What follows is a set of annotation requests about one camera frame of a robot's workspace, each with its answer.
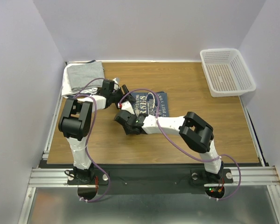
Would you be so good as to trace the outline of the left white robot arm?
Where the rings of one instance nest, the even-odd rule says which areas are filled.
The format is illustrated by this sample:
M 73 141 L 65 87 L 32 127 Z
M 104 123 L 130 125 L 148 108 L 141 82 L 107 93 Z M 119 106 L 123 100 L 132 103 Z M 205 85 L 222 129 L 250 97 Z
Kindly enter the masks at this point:
M 78 92 L 66 99 L 61 113 L 58 129 L 70 145 L 73 156 L 73 170 L 65 171 L 68 183 L 90 184 L 94 181 L 94 165 L 86 153 L 86 144 L 91 131 L 92 113 L 108 108 L 111 104 L 119 106 L 119 101 L 128 93 L 126 85 L 119 86 L 117 79 L 105 79 L 95 94 Z

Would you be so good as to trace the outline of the blue tank top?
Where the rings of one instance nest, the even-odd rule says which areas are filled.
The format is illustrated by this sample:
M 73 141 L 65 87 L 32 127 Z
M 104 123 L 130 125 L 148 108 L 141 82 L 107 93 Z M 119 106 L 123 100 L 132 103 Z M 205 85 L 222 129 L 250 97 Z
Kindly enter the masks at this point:
M 160 91 L 156 94 L 160 101 L 158 116 L 169 117 L 167 93 Z M 155 95 L 151 92 L 133 92 L 127 98 L 131 98 L 130 102 L 136 115 L 156 115 L 158 100 L 156 99 Z

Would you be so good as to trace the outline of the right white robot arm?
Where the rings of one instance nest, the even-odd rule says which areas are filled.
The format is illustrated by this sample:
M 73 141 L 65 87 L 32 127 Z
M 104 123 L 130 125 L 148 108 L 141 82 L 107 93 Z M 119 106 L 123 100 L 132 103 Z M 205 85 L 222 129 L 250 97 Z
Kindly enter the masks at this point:
M 207 180 L 216 182 L 222 178 L 224 163 L 215 148 L 213 127 L 194 112 L 180 117 L 157 118 L 120 110 L 114 120 L 123 126 L 127 135 L 162 133 L 166 138 L 170 134 L 180 136 L 191 150 L 199 153 L 197 161 L 204 163 Z

